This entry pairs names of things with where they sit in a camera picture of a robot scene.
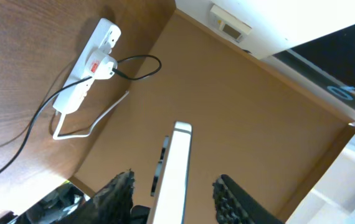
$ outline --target black cable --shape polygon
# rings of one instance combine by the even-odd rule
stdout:
[[[122,63],[122,62],[125,62],[125,61],[129,61],[129,60],[132,60],[132,59],[137,59],[137,58],[146,58],[146,57],[150,57],[150,58],[153,58],[155,60],[157,60],[158,62],[158,68],[150,73],[148,73],[147,75],[143,75],[142,77],[138,77],[138,78],[131,78],[127,75],[125,75],[123,72],[119,71],[118,69],[116,68],[113,68],[113,72],[115,72],[115,74],[119,75],[120,77],[124,78],[124,79],[127,79],[127,80],[132,80],[132,81],[137,81],[137,80],[140,80],[140,79],[144,79],[144,78],[147,78],[149,76],[152,76],[154,75],[155,73],[157,73],[158,71],[160,71],[161,67],[163,66],[161,61],[159,60],[159,58],[155,57],[154,55],[135,55],[135,56],[132,56],[132,57],[128,57],[128,58],[124,58],[124,59],[121,59],[119,61],[117,61],[118,63]]]
[[[71,84],[67,85],[66,87],[61,88],[59,91],[56,91],[51,97],[49,97],[49,98],[38,108],[38,110],[35,112],[34,117],[32,117],[32,120],[31,120],[30,123],[29,123],[29,127],[28,127],[28,130],[27,130],[27,134],[26,134],[24,140],[22,141],[20,148],[18,149],[18,151],[16,152],[16,154],[11,158],[11,160],[10,160],[6,165],[4,165],[4,166],[0,169],[0,173],[3,172],[6,168],[8,168],[9,165],[12,164],[12,163],[14,162],[14,160],[16,160],[17,156],[21,153],[22,149],[24,148],[24,146],[25,146],[26,143],[27,143],[28,137],[29,137],[29,135],[30,135],[30,133],[31,133],[32,127],[34,126],[34,123],[35,123],[36,119],[39,117],[40,113],[43,111],[43,109],[46,107],[46,105],[48,105],[49,102],[50,102],[51,100],[53,100],[53,99],[54,99],[58,94],[60,94],[62,91],[64,91],[64,90],[70,88],[71,86],[78,85],[79,83],[82,83],[82,82],[84,82],[84,81],[86,81],[86,80],[89,80],[89,79],[91,79],[91,78],[92,78],[92,77],[87,77],[87,78],[81,79],[81,80],[79,80],[79,81],[77,81],[77,82],[71,83]]]

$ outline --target white plug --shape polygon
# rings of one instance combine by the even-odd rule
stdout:
[[[116,61],[108,54],[115,46],[120,35],[121,30],[118,26],[104,18],[100,19],[64,86],[89,75],[94,78],[62,91],[53,104],[54,109],[62,114],[70,114],[77,111],[95,79],[112,77],[113,73],[110,74],[112,72],[110,69],[112,70],[113,67],[116,67]]]

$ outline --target wooden floor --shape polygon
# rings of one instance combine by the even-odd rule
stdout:
[[[174,10],[173,0],[0,1],[0,168],[41,101],[63,85],[99,18],[122,31],[111,53],[118,59],[148,53]],[[119,68],[133,75],[141,63]],[[96,81],[62,132],[90,125],[128,86],[120,77]],[[54,112],[48,106],[41,114],[21,155],[0,175],[0,216],[23,212],[71,177],[104,126],[86,139],[54,141]]]

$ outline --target red label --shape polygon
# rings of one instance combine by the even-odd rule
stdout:
[[[100,62],[97,60],[97,61],[95,61],[95,62],[92,62],[92,69],[90,69],[90,71],[91,72],[93,72],[93,73],[95,73],[96,72],[96,70],[97,70],[97,68],[98,68],[98,64],[99,64]]]

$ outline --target white cable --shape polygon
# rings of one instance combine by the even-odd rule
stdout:
[[[63,122],[65,119],[65,114],[60,115],[59,123],[57,124],[57,127],[54,130],[53,133],[53,139],[54,140],[63,140],[63,139],[70,139],[70,138],[85,138],[88,137],[91,133],[92,130],[95,128],[96,124],[108,113],[110,112],[118,103],[120,103],[127,95],[129,94],[129,91],[126,91],[126,93],[113,105],[111,105],[104,113],[102,113],[96,120],[93,122],[93,124],[90,126],[89,132],[87,134],[68,134],[68,135],[61,135],[59,136],[61,127],[63,126]]]

